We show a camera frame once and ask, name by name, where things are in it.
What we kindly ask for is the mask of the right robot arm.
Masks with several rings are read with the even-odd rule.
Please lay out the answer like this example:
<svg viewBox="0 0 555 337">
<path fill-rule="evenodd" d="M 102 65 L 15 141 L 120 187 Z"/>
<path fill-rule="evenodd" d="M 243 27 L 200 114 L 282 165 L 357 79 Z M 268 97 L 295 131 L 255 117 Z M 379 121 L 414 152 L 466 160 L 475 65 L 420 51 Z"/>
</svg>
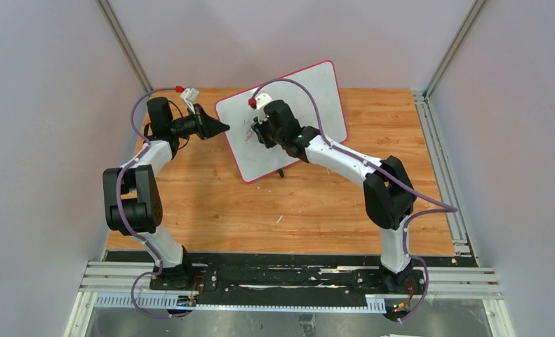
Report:
<svg viewBox="0 0 555 337">
<path fill-rule="evenodd" d="M 252 130 L 266 148 L 279 146 L 292 158 L 323 166 L 357 184 L 363 190 L 367 216 L 378 226 L 382 243 L 381 282 L 389 289 L 409 284 L 413 271 L 408 253 L 408 220 L 416 198 L 401 161 L 369 157 L 321 134 L 313 126 L 301 126 L 283 100 L 248 101 L 258 112 Z"/>
</svg>

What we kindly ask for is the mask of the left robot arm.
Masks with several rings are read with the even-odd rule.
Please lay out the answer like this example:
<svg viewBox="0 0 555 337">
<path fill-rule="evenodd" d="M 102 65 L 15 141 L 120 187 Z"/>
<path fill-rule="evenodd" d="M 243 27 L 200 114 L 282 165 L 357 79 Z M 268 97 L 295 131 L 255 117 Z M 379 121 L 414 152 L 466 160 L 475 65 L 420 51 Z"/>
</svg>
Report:
<svg viewBox="0 0 555 337">
<path fill-rule="evenodd" d="M 175 118 L 170 100 L 147 101 L 149 124 L 141 136 L 141 150 L 121 167 L 102 174 L 105 220 L 110 230 L 134 238 L 154 261 L 155 287 L 186 289 L 196 275 L 187 249 L 163 225 L 163 205 L 156 176 L 180 151 L 180 140 L 202 140 L 227 132 L 230 127 L 209 116 L 198 103 L 187 103 L 188 113 Z"/>
</svg>

